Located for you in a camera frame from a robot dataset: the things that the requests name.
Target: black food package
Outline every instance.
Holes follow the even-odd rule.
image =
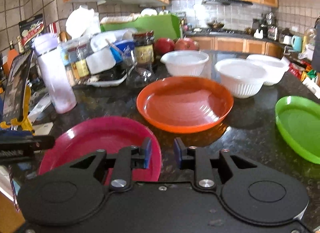
[[[12,124],[12,120],[23,121],[23,102],[33,55],[34,50],[29,49],[16,56],[12,62],[7,88],[4,93],[2,116],[2,121],[6,122],[7,125]]]
[[[19,22],[22,45],[25,50],[31,48],[32,40],[39,34],[44,33],[43,14],[38,14],[27,20]]]

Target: wall outlet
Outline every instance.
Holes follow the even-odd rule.
[[[297,26],[292,26],[292,31],[298,32],[299,28]]]

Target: green cutting board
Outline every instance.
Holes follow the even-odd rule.
[[[157,15],[157,16],[143,16],[135,21],[126,23],[109,23],[101,25],[101,31],[120,30],[125,28],[135,28],[140,31],[154,31],[155,39],[180,38],[180,20],[175,15]]]

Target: pink plate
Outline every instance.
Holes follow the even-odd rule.
[[[84,121],[62,134],[56,140],[55,146],[45,153],[39,175],[97,149],[105,149],[107,153],[117,153],[125,146],[140,146],[146,137],[152,141],[150,165],[148,169],[133,170],[132,179],[157,181],[161,169],[161,150],[157,138],[141,123],[119,116]],[[108,184],[110,175],[111,172],[105,184]]]

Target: wooden floor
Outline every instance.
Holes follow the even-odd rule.
[[[24,223],[21,212],[0,192],[0,233],[12,233]]]

